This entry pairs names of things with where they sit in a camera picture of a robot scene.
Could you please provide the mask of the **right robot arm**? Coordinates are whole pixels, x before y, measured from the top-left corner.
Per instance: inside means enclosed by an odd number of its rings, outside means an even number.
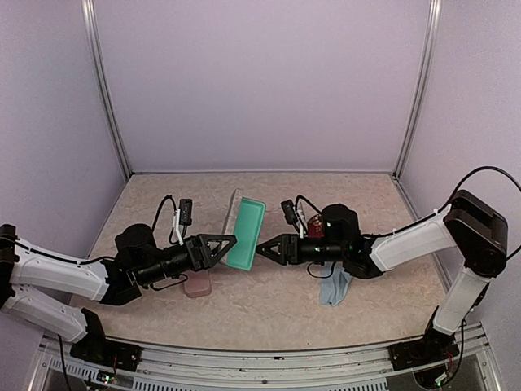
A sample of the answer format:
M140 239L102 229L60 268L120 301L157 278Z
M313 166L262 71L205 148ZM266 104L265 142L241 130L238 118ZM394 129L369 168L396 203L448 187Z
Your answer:
M279 235L257 245L256 253L282 266L337 262L353 278L374 279L431 253L459 250L463 266L422 337L388 348L396 371L457 356L456 331L506 268L506 219L466 190L456 191L427 217L384 235L362 234L357 213L343 204L330 204L319 214L321 235Z

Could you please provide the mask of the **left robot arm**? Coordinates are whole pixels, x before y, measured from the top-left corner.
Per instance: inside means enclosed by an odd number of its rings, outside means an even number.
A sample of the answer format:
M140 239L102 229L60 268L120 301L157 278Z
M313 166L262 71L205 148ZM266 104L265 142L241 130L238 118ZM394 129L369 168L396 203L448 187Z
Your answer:
M71 343L70 354L105 367L134 371L137 345L106 337L96 313L65 305L42 292L68 292L103 305L121 306L158 291L157 283L214 267L236 244L234 235L194 235L158 248L152 229L133 224L115 238L113 258L67 258L31 245L10 224L1 227L1 310L44 327Z

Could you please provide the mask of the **small blue cleaning cloth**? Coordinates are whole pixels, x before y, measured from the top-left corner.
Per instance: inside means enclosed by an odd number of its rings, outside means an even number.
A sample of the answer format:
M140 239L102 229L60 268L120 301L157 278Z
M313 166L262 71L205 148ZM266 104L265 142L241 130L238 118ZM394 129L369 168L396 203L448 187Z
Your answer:
M342 266L331 267L331 263L326 263L321 269L319 303L336 307L346 297L352 276Z

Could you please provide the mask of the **pink glasses case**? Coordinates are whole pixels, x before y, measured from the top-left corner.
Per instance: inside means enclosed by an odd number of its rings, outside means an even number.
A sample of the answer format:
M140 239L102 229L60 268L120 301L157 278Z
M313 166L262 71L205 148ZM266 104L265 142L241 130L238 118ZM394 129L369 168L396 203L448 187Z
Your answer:
M205 297L212 293L212 283L207 270L187 273L187 280L183 283L183 291L189 298Z

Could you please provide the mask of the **grey glasses case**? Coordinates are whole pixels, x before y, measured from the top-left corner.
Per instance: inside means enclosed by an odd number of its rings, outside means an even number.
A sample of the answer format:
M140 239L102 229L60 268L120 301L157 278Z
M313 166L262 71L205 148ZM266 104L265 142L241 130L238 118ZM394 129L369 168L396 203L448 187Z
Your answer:
M243 189L232 192L222 234L234 235L237 243L226 252L221 264L242 271L252 269L265 209L265 203L245 197Z

